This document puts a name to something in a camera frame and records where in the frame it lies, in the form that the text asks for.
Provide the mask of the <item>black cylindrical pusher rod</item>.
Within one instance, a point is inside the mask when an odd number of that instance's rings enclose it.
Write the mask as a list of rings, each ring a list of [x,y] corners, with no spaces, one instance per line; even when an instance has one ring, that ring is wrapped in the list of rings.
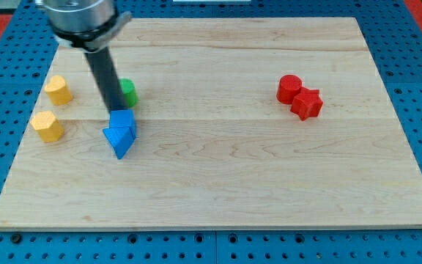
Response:
[[[108,112],[127,109],[109,48],[84,54]]]

